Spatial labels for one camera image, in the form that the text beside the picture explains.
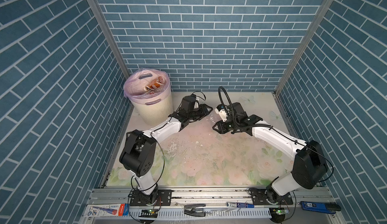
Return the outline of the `black pliers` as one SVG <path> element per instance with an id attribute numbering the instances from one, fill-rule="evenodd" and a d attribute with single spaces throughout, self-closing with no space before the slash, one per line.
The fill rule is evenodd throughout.
<path id="1" fill-rule="evenodd" d="M 206 204 L 190 204 L 184 206 L 184 214 L 192 217 L 205 217 L 206 213 L 204 211 Z"/>

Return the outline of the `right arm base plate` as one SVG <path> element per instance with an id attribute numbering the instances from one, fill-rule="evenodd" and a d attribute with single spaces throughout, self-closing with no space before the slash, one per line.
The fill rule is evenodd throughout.
<path id="1" fill-rule="evenodd" d="M 248 194 L 252 197 L 254 205 L 292 205 L 293 200 L 290 193 L 285 194 L 284 196 L 278 195 L 272 189 L 266 188 L 249 188 Z"/>

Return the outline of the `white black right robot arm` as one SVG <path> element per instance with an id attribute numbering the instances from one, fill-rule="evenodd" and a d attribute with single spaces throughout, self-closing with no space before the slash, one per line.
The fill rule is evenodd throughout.
<path id="1" fill-rule="evenodd" d="M 248 116 L 240 103 L 220 104 L 215 112 L 221 117 L 213 126 L 216 132 L 245 132 L 271 144 L 293 161 L 292 170 L 267 187 L 268 195 L 280 197 L 298 188 L 313 189 L 327 173 L 327 160 L 318 142 L 298 139 L 276 129 L 257 115 Z"/>

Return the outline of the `blue marker pen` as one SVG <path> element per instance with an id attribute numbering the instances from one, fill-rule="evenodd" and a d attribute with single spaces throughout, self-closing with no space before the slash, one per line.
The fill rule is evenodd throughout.
<path id="1" fill-rule="evenodd" d="M 254 208 L 254 204 L 249 203 L 241 203 L 241 202 L 227 202 L 228 207 L 234 207 L 234 208 Z"/>

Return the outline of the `white red blue box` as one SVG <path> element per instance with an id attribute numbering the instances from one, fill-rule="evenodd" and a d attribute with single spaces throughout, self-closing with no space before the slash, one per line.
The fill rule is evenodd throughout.
<path id="1" fill-rule="evenodd" d="M 85 217 L 126 217 L 128 216 L 127 204 L 97 204 L 88 205 L 84 212 Z"/>

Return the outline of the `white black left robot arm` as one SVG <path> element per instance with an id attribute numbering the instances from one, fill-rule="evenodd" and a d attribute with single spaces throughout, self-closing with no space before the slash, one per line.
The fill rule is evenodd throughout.
<path id="1" fill-rule="evenodd" d="M 213 108 L 206 104 L 199 104 L 197 107 L 181 105 L 158 126 L 145 131 L 133 130 L 127 133 L 119 162 L 133 174 L 141 193 L 150 196 L 158 187 L 157 181 L 150 173 L 156 147 L 190 123 L 208 116 L 212 110 Z"/>

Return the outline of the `clear bottle white cap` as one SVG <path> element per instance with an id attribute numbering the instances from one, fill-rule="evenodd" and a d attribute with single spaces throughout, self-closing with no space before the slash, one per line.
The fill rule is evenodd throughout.
<path id="1" fill-rule="evenodd" d="M 223 120 L 219 116 L 211 116 L 210 120 L 212 121 L 213 124 L 215 124 L 215 123 L 217 123 L 219 121 L 223 122 Z"/>

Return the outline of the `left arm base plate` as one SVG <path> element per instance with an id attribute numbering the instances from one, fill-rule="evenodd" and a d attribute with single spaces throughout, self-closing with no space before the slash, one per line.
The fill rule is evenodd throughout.
<path id="1" fill-rule="evenodd" d="M 130 194 L 129 205 L 130 206 L 151 206 L 161 205 L 170 206 L 171 204 L 171 189 L 158 189 L 155 188 L 150 195 L 146 195 L 140 190 L 133 190 Z"/>

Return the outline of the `cream bin with pink liner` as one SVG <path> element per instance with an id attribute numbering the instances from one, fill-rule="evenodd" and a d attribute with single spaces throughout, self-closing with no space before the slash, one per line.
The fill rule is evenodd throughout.
<path id="1" fill-rule="evenodd" d="M 165 85 L 153 91 L 145 87 L 154 79 L 164 77 Z M 144 122 L 156 126 L 173 112 L 171 83 L 166 72 L 141 68 L 124 83 L 124 96 L 129 98 Z"/>

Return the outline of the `brown coffee bottle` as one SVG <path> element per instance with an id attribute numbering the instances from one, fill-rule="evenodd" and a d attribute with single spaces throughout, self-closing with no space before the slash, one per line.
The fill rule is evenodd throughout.
<path id="1" fill-rule="evenodd" d="M 146 91 L 153 91 L 156 89 L 159 89 L 165 85 L 165 79 L 164 77 L 158 77 L 154 80 L 152 80 L 146 87 Z"/>

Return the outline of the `blue black hand tool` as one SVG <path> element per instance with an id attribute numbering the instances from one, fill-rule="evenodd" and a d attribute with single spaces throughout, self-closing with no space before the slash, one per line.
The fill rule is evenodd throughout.
<path id="1" fill-rule="evenodd" d="M 323 214 L 334 215 L 341 211 L 341 207 L 336 203 L 321 203 L 321 202 L 300 202 L 301 208 L 304 211 L 318 212 Z"/>

